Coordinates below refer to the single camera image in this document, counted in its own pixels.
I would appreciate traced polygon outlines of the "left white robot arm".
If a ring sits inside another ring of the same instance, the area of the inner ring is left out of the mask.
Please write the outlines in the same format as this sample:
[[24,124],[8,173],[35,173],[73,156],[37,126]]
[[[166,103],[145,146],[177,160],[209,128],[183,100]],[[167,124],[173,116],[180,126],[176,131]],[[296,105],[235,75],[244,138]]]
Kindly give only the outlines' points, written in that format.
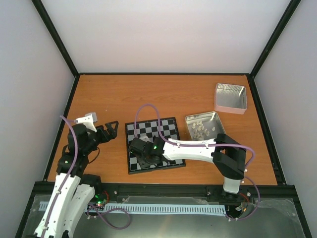
[[89,154],[117,137],[118,121],[95,126],[92,116],[69,127],[68,144],[58,162],[53,191],[32,238],[72,238],[88,203],[103,194],[100,176],[85,174]]

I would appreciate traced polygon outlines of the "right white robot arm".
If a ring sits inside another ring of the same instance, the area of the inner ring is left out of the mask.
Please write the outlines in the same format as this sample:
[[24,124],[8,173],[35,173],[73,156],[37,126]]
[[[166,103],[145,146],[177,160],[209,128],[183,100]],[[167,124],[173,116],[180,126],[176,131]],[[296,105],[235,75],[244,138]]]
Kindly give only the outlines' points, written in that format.
[[175,139],[147,137],[134,138],[128,152],[136,156],[142,166],[158,165],[161,162],[195,160],[214,164],[222,174],[223,190],[238,194],[245,173],[246,146],[226,134],[218,134],[215,139],[182,141]]

